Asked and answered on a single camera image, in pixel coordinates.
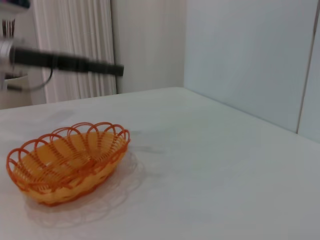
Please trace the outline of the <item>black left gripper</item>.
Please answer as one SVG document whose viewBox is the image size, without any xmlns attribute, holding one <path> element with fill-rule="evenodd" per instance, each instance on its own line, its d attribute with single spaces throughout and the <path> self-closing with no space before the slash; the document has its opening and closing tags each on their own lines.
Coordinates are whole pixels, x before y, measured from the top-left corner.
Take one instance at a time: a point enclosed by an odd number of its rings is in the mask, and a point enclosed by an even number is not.
<svg viewBox="0 0 320 240">
<path fill-rule="evenodd" d="M 121 64 L 88 61 L 83 57 L 20 47 L 11 49 L 11 64 L 76 73 L 92 72 L 117 77 L 122 77 L 124 74 L 124 66 Z"/>
</svg>

